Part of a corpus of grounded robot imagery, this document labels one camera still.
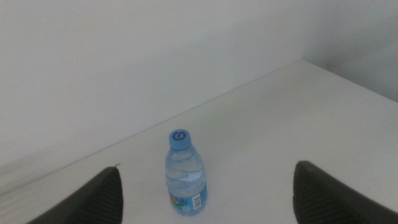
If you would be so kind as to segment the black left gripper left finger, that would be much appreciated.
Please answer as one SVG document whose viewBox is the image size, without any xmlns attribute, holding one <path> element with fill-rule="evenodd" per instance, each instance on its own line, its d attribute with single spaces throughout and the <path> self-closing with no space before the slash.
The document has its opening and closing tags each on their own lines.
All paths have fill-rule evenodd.
<svg viewBox="0 0 398 224">
<path fill-rule="evenodd" d="M 117 167 L 107 167 L 30 224 L 121 224 L 123 188 Z"/>
</svg>

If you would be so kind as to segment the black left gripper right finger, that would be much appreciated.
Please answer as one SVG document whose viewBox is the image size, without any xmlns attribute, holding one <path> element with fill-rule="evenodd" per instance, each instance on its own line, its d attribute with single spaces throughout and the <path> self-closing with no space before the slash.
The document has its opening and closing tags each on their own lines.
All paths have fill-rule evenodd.
<svg viewBox="0 0 398 224">
<path fill-rule="evenodd" d="M 300 224 L 397 224 L 397 212 L 340 182 L 309 161 L 294 170 L 293 209 Z"/>
</svg>

